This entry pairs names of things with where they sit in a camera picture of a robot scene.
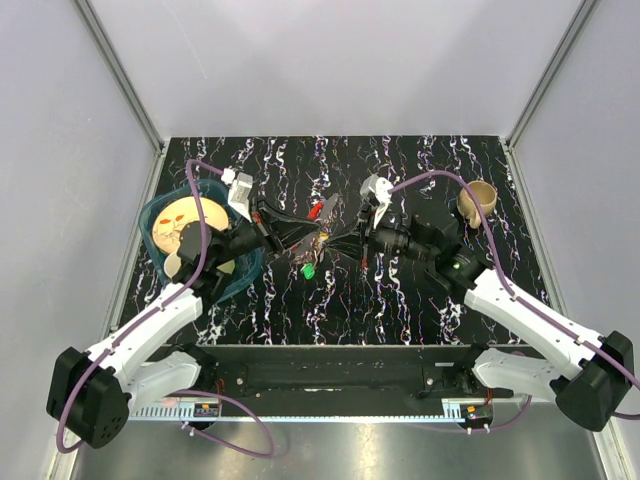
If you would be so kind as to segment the metal key holder red handle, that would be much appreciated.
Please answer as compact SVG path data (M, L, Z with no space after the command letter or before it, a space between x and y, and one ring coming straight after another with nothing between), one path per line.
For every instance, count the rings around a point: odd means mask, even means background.
M316 266L324 257L323 244L331 233L331 222L335 215L334 208L340 202L340 195L333 194L328 199L319 201L310 210L307 218L318 225L318 229L304 237L292 248L293 262L296 265L311 264Z

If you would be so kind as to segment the green key tag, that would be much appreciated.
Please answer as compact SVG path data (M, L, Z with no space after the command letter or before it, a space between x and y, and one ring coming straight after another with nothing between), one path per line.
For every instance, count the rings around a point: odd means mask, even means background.
M315 275L314 265L311 263L304 265L302 268L302 273L307 280L310 280Z

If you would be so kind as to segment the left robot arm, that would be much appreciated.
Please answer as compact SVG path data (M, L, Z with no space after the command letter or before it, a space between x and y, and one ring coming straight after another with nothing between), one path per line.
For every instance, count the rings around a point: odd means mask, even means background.
M197 320L231 289L238 258L262 248L279 255L318 231L316 222L289 215L256 198L233 224L227 210L197 195L165 208L159 222L173 246L165 260L168 284L133 320L101 342L56 359L46 403L58 422L56 443L70 453L70 430L92 448L110 443L135 410L177 391L196 396L215 386L206 354L183 347L162 361L146 360L185 325Z

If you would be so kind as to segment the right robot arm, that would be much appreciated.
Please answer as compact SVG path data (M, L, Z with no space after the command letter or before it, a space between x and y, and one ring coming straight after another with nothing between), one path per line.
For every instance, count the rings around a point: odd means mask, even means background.
M326 247L362 264L377 254L416 261L432 289L492 318L539 354L528 358L482 348L473 362L454 371L460 393L472 397L489 388L531 395L555 403L586 430L603 430L632 386L628 337L584 327L517 287L464 244L457 219L445 207L429 206L406 225L380 226L374 220L374 210L362 207Z

